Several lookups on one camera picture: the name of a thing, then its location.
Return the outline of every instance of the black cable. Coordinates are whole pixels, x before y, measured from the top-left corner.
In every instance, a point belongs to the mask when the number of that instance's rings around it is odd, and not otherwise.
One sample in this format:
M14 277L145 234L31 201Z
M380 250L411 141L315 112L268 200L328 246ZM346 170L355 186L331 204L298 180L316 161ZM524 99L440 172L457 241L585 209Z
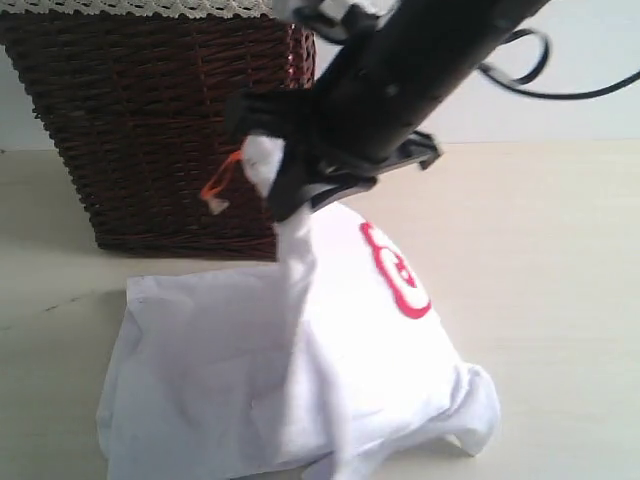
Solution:
M628 76L627 78L620 80L612 85L607 87L599 88L597 90L591 90L587 92L579 92L579 93L547 93L547 92L538 92L535 90L528 90L526 88L522 88L522 85L526 85L531 83L533 80L538 78L544 68L546 67L550 54L551 54L551 42L549 38L541 32L537 32L531 29L522 29L515 31L504 44L514 42L521 38L527 37L529 35L536 35L543 41L543 52L538 59L535 67L525 76L520 78L509 78L509 76L504 73L499 68L494 67L489 63L482 63L478 70L485 77L491 80L493 83L498 85L505 90L508 90L512 93L516 93L518 95L522 95L530 98L537 98L540 100L590 100L593 98L604 97L606 95L617 92L618 90L622 90L623 88L628 87L636 83L640 80L640 70L636 73Z

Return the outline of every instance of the white table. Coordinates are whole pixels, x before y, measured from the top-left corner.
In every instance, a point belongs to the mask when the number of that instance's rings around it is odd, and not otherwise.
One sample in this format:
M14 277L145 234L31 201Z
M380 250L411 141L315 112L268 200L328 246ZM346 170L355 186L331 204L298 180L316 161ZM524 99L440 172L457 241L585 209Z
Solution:
M448 152L350 203L493 374L504 420L475 460L437 443L376 479L637 480L640 142ZM0 478L104 479L93 418L125 279L223 266L102 253L53 153L0 156Z

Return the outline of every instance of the white lace trim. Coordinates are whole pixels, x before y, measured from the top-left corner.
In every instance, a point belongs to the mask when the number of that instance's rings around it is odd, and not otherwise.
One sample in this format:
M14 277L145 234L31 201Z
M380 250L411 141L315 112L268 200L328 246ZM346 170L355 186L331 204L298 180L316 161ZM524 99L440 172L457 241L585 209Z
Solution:
M122 15L133 13L148 16L158 13L165 17L185 15L201 18L207 15L229 18L271 16L272 0L0 0L0 12L62 13L80 12L93 15L100 12Z

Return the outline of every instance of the red print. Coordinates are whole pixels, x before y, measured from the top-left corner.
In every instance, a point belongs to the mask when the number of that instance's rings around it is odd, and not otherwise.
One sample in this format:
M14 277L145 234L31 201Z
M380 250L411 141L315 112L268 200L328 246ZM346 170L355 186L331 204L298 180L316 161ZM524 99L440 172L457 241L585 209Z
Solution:
M424 317L431 310L431 301L402 254L373 224L365 222L360 225L360 230L373 251L376 267L391 288L400 311L409 318Z

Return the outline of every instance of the wicker basket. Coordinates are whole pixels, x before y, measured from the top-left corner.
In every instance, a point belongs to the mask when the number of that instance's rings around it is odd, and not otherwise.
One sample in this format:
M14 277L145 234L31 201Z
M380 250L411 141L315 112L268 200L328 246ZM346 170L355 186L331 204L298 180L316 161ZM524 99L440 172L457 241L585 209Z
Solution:
M237 169L213 217L198 198L226 156L238 90L309 86L311 34L269 18L0 14L6 47L97 244L154 256L273 258L269 215Z

